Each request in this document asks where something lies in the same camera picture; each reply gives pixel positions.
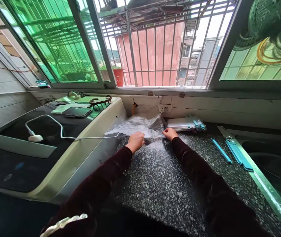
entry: wire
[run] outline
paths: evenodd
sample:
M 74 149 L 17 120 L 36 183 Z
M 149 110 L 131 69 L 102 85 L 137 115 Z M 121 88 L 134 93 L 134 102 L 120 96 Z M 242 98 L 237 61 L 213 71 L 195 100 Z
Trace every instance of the wire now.
M 88 137 L 88 138 L 74 138 L 74 137 L 63 137 L 63 126 L 56 120 L 56 119 L 54 119 L 52 116 L 50 116 L 50 115 L 40 115 L 40 116 L 38 116 L 38 117 L 36 117 L 36 118 L 33 118 L 33 119 L 31 119 L 31 120 L 29 120 L 29 121 L 27 121 L 26 123 L 25 123 L 25 127 L 28 129 L 28 131 L 29 131 L 29 133 L 30 132 L 33 132 L 30 128 L 29 128 L 29 126 L 28 126 L 28 123 L 29 122 L 31 122 L 31 121 L 33 121 L 33 120 L 36 120 L 36 119 L 38 119 L 38 118 L 40 118 L 40 117 L 43 117 L 43 116 L 48 116 L 48 117 L 50 117 L 52 120 L 54 120 L 60 127 L 61 127 L 61 138 L 70 138 L 70 139 L 104 139 L 104 138 L 115 138 L 115 137 L 117 137 L 120 133 L 118 133 L 115 137 Z
M 82 95 L 82 97 L 86 97 L 84 94 L 82 94 L 82 93 L 80 93 L 80 92 L 77 92 L 77 91 L 68 91 L 67 96 L 69 96 L 69 93 L 70 93 L 70 92 L 78 93 L 78 94 Z
M 161 116 L 161 113 L 162 113 L 162 112 L 160 112 L 160 114 L 157 116 L 157 118 L 155 119 L 155 121 Z
M 8 71 L 14 71 L 14 72 L 23 73 L 23 72 L 32 71 L 33 67 L 31 69 L 27 70 L 27 71 L 17 71 L 17 70 L 13 70 L 13 69 L 4 68 L 4 67 L 0 67 L 0 69 L 5 69 L 5 70 L 8 70 Z
M 269 58 L 269 59 L 274 59 L 274 60 L 281 59 L 281 57 L 280 57 L 280 58 L 271 58 L 271 57 L 268 57 L 268 56 L 265 55 L 265 53 L 264 53 L 264 47 L 265 47 L 266 44 L 267 44 L 267 40 L 268 40 L 268 38 L 266 38 L 266 39 L 264 39 L 263 41 L 261 41 L 261 43 L 260 43 L 260 45 L 259 45 L 259 47 L 258 47 L 258 49 L 257 49 L 257 58 L 258 58 L 258 60 L 259 60 L 260 62 L 262 62 L 262 63 L 270 64 L 270 65 L 273 65 L 273 64 L 281 64 L 281 60 L 280 60 L 280 61 L 276 61 L 276 62 L 269 62 L 269 61 L 266 61 L 266 60 L 263 59 L 262 55 L 263 55 L 264 57 L 266 57 L 266 58 Z

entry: smartphone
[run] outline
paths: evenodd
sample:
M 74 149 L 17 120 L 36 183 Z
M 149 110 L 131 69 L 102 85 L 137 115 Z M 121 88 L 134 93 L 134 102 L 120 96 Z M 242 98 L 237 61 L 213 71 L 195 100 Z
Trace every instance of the smartphone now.
M 92 109 L 90 108 L 70 107 L 69 109 L 62 112 L 61 115 L 71 118 L 83 118 L 91 112 Z

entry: person's left hand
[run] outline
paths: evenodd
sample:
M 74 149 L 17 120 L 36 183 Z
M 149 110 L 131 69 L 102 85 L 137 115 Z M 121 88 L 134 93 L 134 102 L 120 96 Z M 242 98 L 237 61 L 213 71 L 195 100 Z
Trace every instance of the person's left hand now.
M 144 139 L 145 134 L 141 132 L 136 132 L 132 135 L 130 135 L 130 138 L 128 139 L 128 144 L 126 144 L 126 147 L 128 147 L 131 152 L 134 154 L 137 150 L 139 150 L 144 145 Z

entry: person's right hand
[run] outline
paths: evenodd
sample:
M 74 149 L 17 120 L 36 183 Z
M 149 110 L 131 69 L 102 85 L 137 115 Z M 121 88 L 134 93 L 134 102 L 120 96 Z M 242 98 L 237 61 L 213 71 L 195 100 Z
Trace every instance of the person's right hand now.
M 134 154 L 137 150 L 139 150 L 144 145 L 145 143 L 143 141 L 144 137 L 145 134 L 141 132 L 136 132 L 130 135 L 126 147 L 128 147 L 131 150 L 131 152 Z
M 168 138 L 169 141 L 172 141 L 175 137 L 178 137 L 177 132 L 173 128 L 167 128 L 165 131 L 163 131 L 163 134 L 166 138 Z

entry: clear plastic bag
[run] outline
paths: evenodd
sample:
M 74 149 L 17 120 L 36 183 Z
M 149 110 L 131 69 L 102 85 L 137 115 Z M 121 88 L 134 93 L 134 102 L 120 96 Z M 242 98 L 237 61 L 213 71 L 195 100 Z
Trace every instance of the clear plastic bag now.
M 107 131 L 104 135 L 113 133 L 122 133 L 125 135 L 132 135 L 135 132 L 141 131 L 145 134 L 145 138 L 162 138 L 164 130 L 164 119 L 159 116 L 157 108 L 153 111 L 146 113 L 140 113 L 131 116 L 123 123 L 115 125 L 110 131 Z
M 173 128 L 175 131 L 203 131 L 206 126 L 197 116 L 187 116 L 185 118 L 172 118 L 168 120 L 168 127 Z

